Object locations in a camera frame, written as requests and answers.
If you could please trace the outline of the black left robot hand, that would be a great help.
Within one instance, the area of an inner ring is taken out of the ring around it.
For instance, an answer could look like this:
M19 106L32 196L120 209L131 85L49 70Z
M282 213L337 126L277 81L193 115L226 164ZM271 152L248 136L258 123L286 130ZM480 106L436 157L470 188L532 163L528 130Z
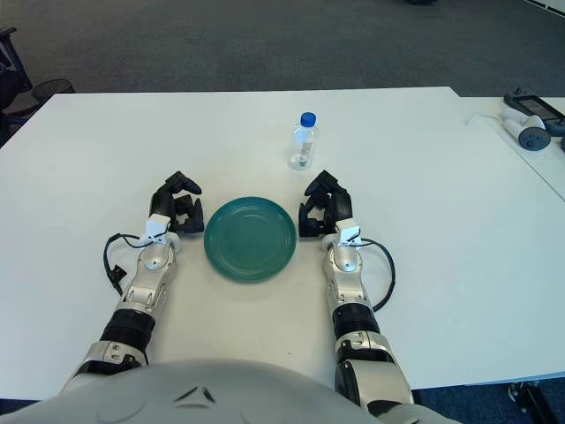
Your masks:
M168 217L168 230L171 232L201 233L205 229L202 204L200 199L193 201L191 194L201 195L202 190L197 183L177 171L153 194L149 215Z

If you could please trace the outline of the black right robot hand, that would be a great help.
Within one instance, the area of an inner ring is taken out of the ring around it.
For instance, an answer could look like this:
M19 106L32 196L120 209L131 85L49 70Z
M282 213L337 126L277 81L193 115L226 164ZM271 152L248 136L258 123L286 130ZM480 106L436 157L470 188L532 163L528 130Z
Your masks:
M298 233L301 238L318 238L335 233L336 223L353 217L351 198L338 180L323 170L305 189L306 203L298 210ZM323 218L317 220L308 214L317 208Z

